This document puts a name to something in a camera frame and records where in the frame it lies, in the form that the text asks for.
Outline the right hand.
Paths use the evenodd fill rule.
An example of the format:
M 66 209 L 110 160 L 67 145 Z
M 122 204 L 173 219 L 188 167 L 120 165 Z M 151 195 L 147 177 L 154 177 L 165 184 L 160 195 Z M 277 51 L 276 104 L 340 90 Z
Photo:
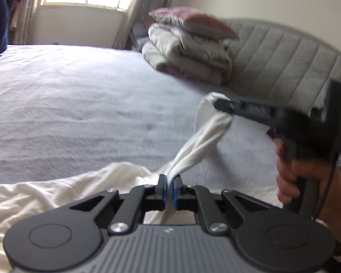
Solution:
M 320 199 L 322 206 L 318 219 L 326 221 L 328 215 L 341 200 L 341 173 L 336 166 L 321 160 L 285 160 L 285 146 L 280 139 L 275 140 L 278 160 L 276 177 L 278 199 L 281 203 L 291 203 L 300 198 L 301 191 L 297 187 L 298 179 L 315 179 L 320 183 Z

